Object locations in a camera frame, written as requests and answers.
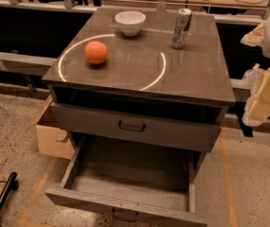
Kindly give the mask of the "grey upper drawer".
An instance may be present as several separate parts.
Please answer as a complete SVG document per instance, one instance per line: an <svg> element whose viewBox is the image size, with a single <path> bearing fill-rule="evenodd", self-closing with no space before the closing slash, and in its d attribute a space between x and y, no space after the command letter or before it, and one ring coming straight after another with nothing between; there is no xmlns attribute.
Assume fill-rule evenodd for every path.
<svg viewBox="0 0 270 227"><path fill-rule="evenodd" d="M165 118L141 116L78 107L62 103L51 104L61 129L120 140L210 152L220 127Z"/></svg>

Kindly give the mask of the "clear pump bottle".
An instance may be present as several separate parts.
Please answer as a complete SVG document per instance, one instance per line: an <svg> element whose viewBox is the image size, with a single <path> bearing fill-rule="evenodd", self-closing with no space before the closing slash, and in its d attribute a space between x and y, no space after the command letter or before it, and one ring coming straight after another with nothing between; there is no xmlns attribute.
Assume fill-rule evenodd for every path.
<svg viewBox="0 0 270 227"><path fill-rule="evenodd" d="M244 73L243 78L241 80L241 85L243 88L246 88L246 89L251 88L251 85L254 81L254 77L257 75L259 71L259 67L260 65L256 63L251 69L247 70Z"/></svg>

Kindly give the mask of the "grey drawer cabinet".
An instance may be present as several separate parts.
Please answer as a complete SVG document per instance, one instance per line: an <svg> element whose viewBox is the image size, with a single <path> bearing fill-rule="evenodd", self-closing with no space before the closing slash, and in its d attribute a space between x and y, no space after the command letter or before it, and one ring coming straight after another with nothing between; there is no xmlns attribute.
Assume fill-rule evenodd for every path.
<svg viewBox="0 0 270 227"><path fill-rule="evenodd" d="M235 97L213 16L193 14L184 48L174 49L175 13L147 12L134 37L116 15L98 9L44 75L53 102L220 127ZM91 41L107 46L105 62L85 58Z"/></svg>

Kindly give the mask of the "orange fruit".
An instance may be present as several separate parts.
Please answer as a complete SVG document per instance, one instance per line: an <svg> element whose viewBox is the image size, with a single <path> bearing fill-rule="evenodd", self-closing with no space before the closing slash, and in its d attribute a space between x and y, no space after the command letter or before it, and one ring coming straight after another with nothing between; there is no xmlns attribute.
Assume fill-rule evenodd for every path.
<svg viewBox="0 0 270 227"><path fill-rule="evenodd" d="M93 64L101 64L105 62L107 55L107 46L99 41L91 41L84 48L85 58Z"/></svg>

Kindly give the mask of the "cardboard box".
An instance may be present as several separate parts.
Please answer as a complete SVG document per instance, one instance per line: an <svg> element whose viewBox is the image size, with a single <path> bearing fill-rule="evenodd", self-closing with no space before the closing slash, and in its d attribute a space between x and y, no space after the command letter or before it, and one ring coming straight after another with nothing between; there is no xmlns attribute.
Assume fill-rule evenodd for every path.
<svg viewBox="0 0 270 227"><path fill-rule="evenodd" d="M52 97L48 96L33 117L28 128L33 127L36 130L40 154L71 159L74 154L74 148L67 132L59 128L59 123L50 108L51 103Z"/></svg>

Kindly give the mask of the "silver redbull can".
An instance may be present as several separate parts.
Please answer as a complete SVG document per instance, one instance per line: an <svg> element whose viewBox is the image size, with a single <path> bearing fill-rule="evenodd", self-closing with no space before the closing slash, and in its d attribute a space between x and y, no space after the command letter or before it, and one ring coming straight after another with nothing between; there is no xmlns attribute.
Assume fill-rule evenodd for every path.
<svg viewBox="0 0 270 227"><path fill-rule="evenodd" d="M192 11L190 9L179 9L176 14L175 27L171 40L171 47L182 49L189 32Z"/></svg>

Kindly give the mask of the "white bowl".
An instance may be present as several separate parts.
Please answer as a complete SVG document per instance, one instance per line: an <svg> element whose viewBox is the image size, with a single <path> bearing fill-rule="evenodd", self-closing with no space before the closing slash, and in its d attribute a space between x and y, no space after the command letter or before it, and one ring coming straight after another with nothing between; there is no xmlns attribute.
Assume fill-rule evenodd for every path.
<svg viewBox="0 0 270 227"><path fill-rule="evenodd" d="M144 27L146 15L139 11L122 11L115 16L117 28L126 36L135 36Z"/></svg>

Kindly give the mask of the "grey open lower drawer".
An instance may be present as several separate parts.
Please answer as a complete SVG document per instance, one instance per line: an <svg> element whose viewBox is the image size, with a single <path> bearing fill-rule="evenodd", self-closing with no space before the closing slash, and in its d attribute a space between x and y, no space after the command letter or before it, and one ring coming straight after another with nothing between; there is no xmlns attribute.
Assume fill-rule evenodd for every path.
<svg viewBox="0 0 270 227"><path fill-rule="evenodd" d="M83 136L53 203L160 227L207 227L195 214L193 153Z"/></svg>

